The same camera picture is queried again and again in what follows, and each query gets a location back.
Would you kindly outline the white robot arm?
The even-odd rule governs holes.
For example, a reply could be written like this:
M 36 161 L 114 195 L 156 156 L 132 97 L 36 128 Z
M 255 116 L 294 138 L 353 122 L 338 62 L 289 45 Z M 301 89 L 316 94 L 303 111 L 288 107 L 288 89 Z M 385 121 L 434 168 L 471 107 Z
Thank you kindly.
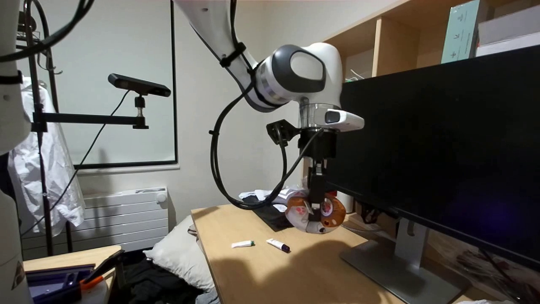
M 357 131 L 365 119 L 342 107 L 343 63 L 338 48 L 328 41 L 301 46 L 286 43 L 255 62 L 235 30 L 237 0 L 174 0 L 203 43 L 239 82 L 242 94 L 218 116 L 212 129 L 212 149 L 218 151 L 225 114 L 242 99 L 262 111 L 274 111 L 289 101 L 299 102 L 298 126 L 288 119 L 267 124 L 271 138 L 286 148 L 301 136 L 299 156 L 309 156 L 308 207 L 313 219 L 323 217 L 328 160 L 336 155 L 336 134 Z

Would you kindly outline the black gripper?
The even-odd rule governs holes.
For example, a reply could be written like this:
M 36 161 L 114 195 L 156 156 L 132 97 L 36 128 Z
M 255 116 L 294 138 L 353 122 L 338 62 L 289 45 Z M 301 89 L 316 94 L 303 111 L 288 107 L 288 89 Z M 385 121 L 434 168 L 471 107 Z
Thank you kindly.
M 325 200 L 318 197 L 326 190 L 328 161 L 336 155 L 336 133 L 330 129 L 303 129 L 299 141 L 301 155 L 309 158 L 308 170 L 308 209 L 309 220 L 320 220 L 323 214 L 333 214 L 333 193 L 326 192 Z

